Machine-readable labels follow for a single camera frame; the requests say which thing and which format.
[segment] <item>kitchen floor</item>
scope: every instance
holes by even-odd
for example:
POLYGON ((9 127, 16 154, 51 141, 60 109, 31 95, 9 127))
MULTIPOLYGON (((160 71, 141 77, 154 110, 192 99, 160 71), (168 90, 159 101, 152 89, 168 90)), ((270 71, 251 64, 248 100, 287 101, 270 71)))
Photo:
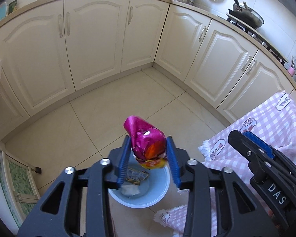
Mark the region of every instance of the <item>kitchen floor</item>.
MULTIPOLYGON (((90 167, 110 150, 120 147, 126 135, 125 119, 137 115, 171 135, 177 147, 203 161, 198 146, 225 127, 202 105, 155 68, 144 69, 97 88, 55 111, 14 136, 6 149, 42 168, 33 174, 42 195, 67 166, 90 167)), ((131 209, 110 199, 119 237, 171 237, 173 230, 153 221, 160 209, 187 204, 171 182, 156 205, 131 209)))

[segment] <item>pink checkered cloth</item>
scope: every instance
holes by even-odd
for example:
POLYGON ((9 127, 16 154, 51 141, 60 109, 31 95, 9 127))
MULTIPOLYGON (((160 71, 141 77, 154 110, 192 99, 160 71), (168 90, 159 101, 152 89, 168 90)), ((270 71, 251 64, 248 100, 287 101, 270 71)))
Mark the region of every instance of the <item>pink checkered cloth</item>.
MULTIPOLYGON (((228 135, 232 130, 251 131, 267 144, 283 152, 296 164, 296 104, 289 94, 279 92, 264 103, 237 120, 235 123, 203 142, 199 151, 204 155, 206 167, 221 170, 228 166, 234 169, 242 181, 250 188, 268 213, 270 210, 249 180, 253 176, 248 161, 228 144, 228 135)), ((214 189, 211 188, 212 236, 217 235, 217 220, 214 189)), ((187 205, 171 210, 161 210, 154 220, 163 226, 174 229, 173 236, 182 236, 185 226, 187 205)))

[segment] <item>cartoon print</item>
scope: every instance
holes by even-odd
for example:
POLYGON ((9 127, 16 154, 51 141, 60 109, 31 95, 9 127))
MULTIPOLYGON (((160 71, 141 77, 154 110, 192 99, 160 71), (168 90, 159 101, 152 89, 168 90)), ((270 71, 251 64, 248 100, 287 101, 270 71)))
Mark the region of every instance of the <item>cartoon print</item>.
POLYGON ((168 212, 160 214, 160 219, 161 219, 162 222, 164 222, 165 224, 168 223, 169 218, 170 218, 170 214, 169 214, 168 212))
POLYGON ((252 131, 253 127, 257 124, 256 120, 254 118, 249 118, 247 119, 244 123, 243 126, 240 129, 240 132, 244 133, 246 131, 252 131))
POLYGON ((280 100, 278 101, 277 105, 275 106, 275 108, 278 111, 281 111, 282 109, 284 109, 291 101, 291 98, 289 96, 289 94, 285 93, 283 94, 283 96, 280 98, 280 100))
POLYGON ((214 147, 209 152, 212 161, 216 158, 217 154, 219 154, 222 151, 222 149, 225 147, 225 144, 226 141, 224 139, 219 139, 215 143, 214 147))

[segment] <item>baseboard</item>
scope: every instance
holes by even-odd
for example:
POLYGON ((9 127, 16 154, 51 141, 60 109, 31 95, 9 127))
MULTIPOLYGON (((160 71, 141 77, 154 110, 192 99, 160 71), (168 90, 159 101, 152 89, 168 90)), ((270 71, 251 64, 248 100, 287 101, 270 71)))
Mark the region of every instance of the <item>baseboard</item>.
POLYGON ((217 118, 225 127, 230 126, 230 122, 221 115, 212 105, 210 105, 204 98, 202 98, 198 93, 188 87, 184 82, 180 79, 169 73, 163 67, 158 65, 157 63, 153 63, 153 67, 164 74, 166 77, 171 79, 174 83, 176 83, 179 87, 181 87, 184 91, 186 91, 189 95, 191 95, 198 103, 200 103, 205 109, 207 109, 215 118, 217 118))
POLYGON ((164 74, 167 78, 169 78, 171 81, 173 81, 174 83, 176 83, 179 87, 181 87, 184 91, 187 90, 188 86, 183 83, 180 79, 178 79, 177 77, 175 77, 174 75, 172 75, 170 72, 168 72, 167 70, 165 70, 163 67, 161 67, 160 65, 158 65, 157 63, 153 63, 152 65, 156 70, 158 70, 159 72, 161 72, 162 74, 164 74))
POLYGON ((123 72, 120 72, 116 75, 107 77, 105 79, 102 79, 94 84, 91 84, 87 87, 84 87, 62 99, 60 99, 59 101, 56 101, 55 103, 49 105, 48 107, 42 109, 41 111, 39 111, 38 113, 36 113, 35 115, 33 115, 32 117, 30 117, 29 119, 27 119, 25 122, 23 122, 21 125, 19 125, 18 127, 16 127, 15 129, 13 129, 10 133, 8 133, 5 137, 2 138, 1 142, 3 143, 7 143, 12 137, 14 137, 15 135, 17 135, 18 133, 20 133, 21 131, 23 131, 25 128, 29 127, 30 125, 32 125, 34 122, 36 122, 37 120, 41 119, 42 117, 44 117, 45 115, 47 115, 48 113, 51 113, 52 111, 56 110, 57 108, 65 105, 66 103, 86 94, 87 92, 90 92, 94 89, 97 89, 103 85, 106 85, 110 82, 113 82, 117 79, 120 79, 122 77, 128 76, 130 74, 133 74, 135 72, 141 71, 142 69, 146 69, 149 67, 152 67, 153 62, 147 63, 145 65, 142 66, 138 66, 136 68, 133 69, 129 69, 123 72))
POLYGON ((215 118, 217 118, 225 127, 229 127, 231 123, 220 114, 212 105, 210 105, 203 97, 196 93, 190 87, 187 88, 186 92, 193 97, 198 103, 200 103, 205 109, 207 109, 215 118))

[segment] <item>magenta snack bag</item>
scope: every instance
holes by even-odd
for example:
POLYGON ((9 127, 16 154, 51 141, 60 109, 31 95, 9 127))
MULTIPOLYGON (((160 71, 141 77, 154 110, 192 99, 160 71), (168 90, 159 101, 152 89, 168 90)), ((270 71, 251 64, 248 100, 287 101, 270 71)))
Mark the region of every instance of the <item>magenta snack bag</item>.
POLYGON ((165 166, 166 137, 162 131, 138 116, 128 117, 124 128, 131 137, 136 159, 144 168, 165 166))

